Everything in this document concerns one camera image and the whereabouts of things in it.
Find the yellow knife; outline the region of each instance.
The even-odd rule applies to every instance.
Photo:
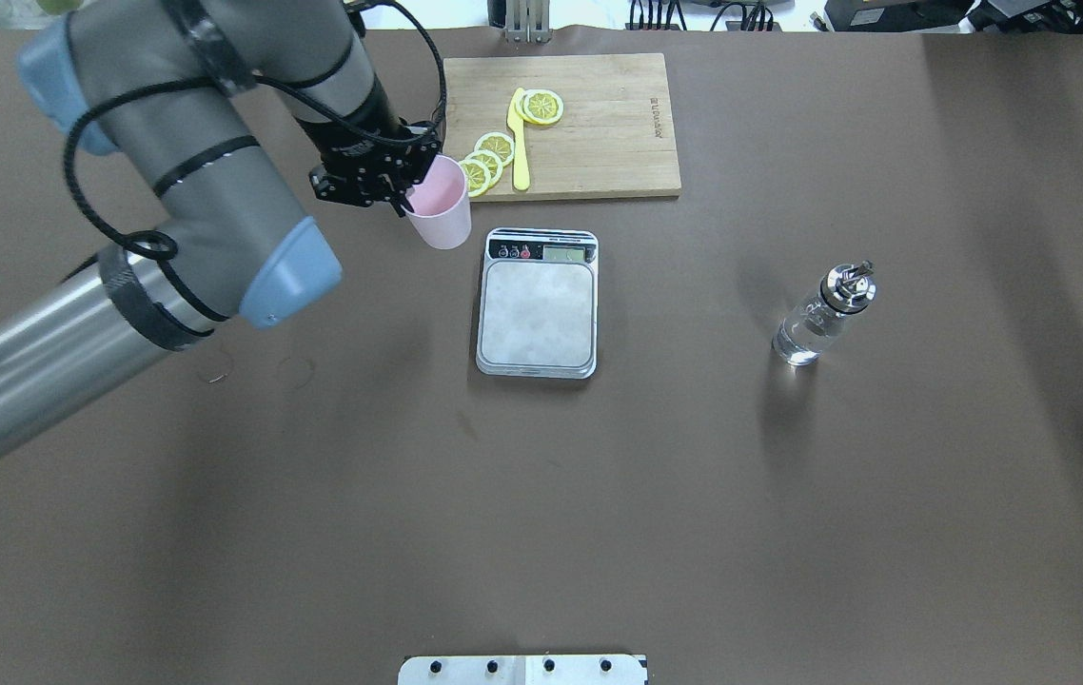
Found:
[[[516,105],[520,104],[524,96],[524,89],[517,88],[512,94],[511,103],[507,104],[507,128],[512,131],[516,139],[516,157],[512,160],[512,187],[517,190],[530,189],[530,160],[524,155],[524,120],[521,113],[517,111]]]

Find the clear glass bottle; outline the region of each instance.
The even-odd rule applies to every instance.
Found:
[[[791,309],[771,346],[786,364],[810,365],[875,300],[872,262],[838,264],[820,286]]]

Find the silver bottle cap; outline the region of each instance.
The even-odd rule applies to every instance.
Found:
[[[844,315],[858,315],[875,300],[874,273],[872,262],[865,260],[862,264],[838,264],[820,282],[820,295]]]

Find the knife handle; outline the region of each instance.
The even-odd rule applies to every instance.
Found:
[[[517,190],[530,189],[530,159],[524,153],[524,126],[512,131],[516,137],[516,157],[512,160],[512,187]]]

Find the robotic arm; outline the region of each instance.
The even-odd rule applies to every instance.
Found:
[[[340,280],[229,97],[280,91],[321,153],[323,200],[402,214],[441,148],[443,70],[434,120],[399,120],[338,0],[91,4],[38,35],[18,69],[68,134],[68,190],[113,243],[0,326],[0,457],[229,317],[272,327]],[[104,223],[75,183],[77,143],[126,153],[168,220],[130,235]]]

